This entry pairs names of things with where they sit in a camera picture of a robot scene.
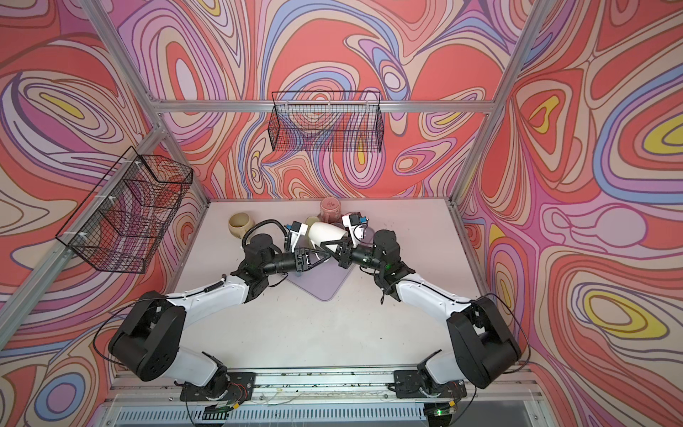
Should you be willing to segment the pink mug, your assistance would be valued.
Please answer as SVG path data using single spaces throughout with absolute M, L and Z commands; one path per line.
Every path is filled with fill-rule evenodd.
M 321 222 L 336 223 L 342 220 L 341 201 L 336 197 L 326 197 L 320 204 L 318 218 Z

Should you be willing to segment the lilac plastic tray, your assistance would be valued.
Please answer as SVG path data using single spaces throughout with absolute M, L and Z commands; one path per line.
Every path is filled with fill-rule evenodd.
M 343 269 L 334 259 L 308 272 L 291 272 L 287 278 L 298 288 L 322 302 L 330 301 L 351 274 L 351 267 Z

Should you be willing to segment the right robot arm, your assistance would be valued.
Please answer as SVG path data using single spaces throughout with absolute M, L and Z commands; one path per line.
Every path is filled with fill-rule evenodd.
M 377 231 L 370 247 L 355 244 L 348 235 L 314 242 L 342 268 L 355 264 L 371 270 L 384 296 L 425 312 L 448 329 L 452 350 L 438 350 L 417 366 L 424 392 L 459 381 L 485 389 L 521 359 L 519 343 L 496 304 L 486 296 L 449 293 L 417 274 L 402 260 L 394 231 Z

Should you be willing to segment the aluminium front rail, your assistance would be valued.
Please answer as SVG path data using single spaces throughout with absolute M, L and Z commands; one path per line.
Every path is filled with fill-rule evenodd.
M 397 366 L 252 368 L 251 382 L 218 402 L 181 398 L 172 380 L 145 385 L 122 375 L 95 426 L 553 426 L 547 400 L 527 369 L 487 389 L 464 381 L 439 396 L 407 387 Z

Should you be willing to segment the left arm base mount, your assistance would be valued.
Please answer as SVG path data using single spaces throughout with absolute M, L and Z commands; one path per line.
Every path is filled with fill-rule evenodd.
M 218 373 L 203 387 L 185 383 L 182 386 L 180 401 L 210 402 L 227 401 L 243 403 L 251 400 L 254 393 L 256 373 L 237 371 Z

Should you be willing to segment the white mug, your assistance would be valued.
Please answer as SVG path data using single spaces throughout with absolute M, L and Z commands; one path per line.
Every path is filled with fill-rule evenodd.
M 347 236 L 348 231 L 326 222 L 315 222 L 308 230 L 308 238 L 313 248 L 325 248 L 333 253 L 337 251 L 338 245 L 332 244 L 332 241 L 339 241 Z

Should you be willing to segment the purple grey mug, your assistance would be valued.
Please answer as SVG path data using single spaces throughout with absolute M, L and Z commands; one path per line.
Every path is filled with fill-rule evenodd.
M 370 227 L 364 228 L 362 241 L 365 243 L 370 243 L 373 240 L 374 234 L 375 234 L 375 231 L 372 228 L 370 228 Z

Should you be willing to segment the beige speckled mug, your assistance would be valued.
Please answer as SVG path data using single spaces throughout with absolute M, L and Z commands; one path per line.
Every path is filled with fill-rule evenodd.
M 229 232 L 235 238 L 242 239 L 247 231 L 254 227 L 254 219 L 244 212 L 235 213 L 231 215 L 228 220 Z

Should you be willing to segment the light green mug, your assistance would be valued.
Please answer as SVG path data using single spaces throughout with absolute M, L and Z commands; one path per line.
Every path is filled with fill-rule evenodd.
M 305 220 L 305 223 L 306 223 L 308 226 L 311 226 L 311 225 L 313 225 L 313 224 L 315 224 L 315 223 L 317 223 L 317 222 L 320 222 L 320 219 L 319 219 L 317 216 L 309 216 L 309 217 Z

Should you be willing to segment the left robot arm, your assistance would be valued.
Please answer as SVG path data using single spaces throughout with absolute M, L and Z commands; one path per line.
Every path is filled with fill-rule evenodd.
M 327 250 L 297 247 L 283 252 L 267 234 L 244 247 L 238 268 L 215 283 L 172 295 L 149 292 L 138 300 L 108 343 L 108 351 L 143 382 L 168 377 L 206 387 L 225 377 L 218 359 L 181 347 L 186 327 L 229 307 L 252 302 L 270 285 L 270 277 L 307 272 L 327 259 Z

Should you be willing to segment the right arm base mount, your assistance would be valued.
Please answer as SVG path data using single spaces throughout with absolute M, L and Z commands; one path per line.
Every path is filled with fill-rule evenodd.
M 468 396 L 463 381 L 437 384 L 426 371 L 399 369 L 393 372 L 393 382 L 388 385 L 399 399 L 451 399 L 459 401 Z

